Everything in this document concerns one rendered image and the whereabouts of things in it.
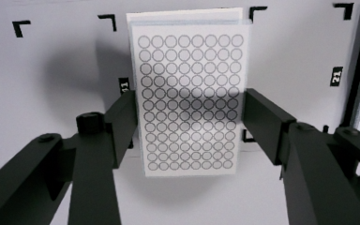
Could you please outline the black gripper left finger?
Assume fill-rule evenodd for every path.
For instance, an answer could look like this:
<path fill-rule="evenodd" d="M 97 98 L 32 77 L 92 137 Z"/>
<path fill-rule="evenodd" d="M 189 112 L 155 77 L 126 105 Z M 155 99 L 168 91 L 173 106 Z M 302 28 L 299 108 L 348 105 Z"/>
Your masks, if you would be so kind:
<path fill-rule="evenodd" d="M 76 123 L 72 137 L 41 134 L 0 168 L 0 225 L 50 225 L 71 182 L 67 225 L 122 225 L 113 170 L 138 126 L 135 91 Z"/>

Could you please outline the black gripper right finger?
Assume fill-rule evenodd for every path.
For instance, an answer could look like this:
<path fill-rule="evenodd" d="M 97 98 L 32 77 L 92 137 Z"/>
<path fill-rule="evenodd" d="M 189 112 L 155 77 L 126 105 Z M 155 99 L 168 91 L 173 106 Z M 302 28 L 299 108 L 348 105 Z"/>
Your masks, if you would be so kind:
<path fill-rule="evenodd" d="M 360 225 L 360 130 L 323 133 L 253 88 L 246 91 L 243 124 L 281 166 L 289 225 Z"/>

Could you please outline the grey deck plate with rectangular bays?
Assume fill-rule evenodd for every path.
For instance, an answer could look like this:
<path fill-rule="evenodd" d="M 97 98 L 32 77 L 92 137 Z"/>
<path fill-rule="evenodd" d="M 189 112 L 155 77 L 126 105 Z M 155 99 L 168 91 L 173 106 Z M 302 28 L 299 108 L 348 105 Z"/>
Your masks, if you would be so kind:
<path fill-rule="evenodd" d="M 6 7 L 87 0 L 0 0 L 0 168 L 42 134 Z M 337 94 L 333 134 L 353 44 L 360 0 Z M 238 176 L 149 178 L 139 157 L 113 170 L 122 225 L 289 225 L 281 166 L 262 150 L 240 151 Z"/>

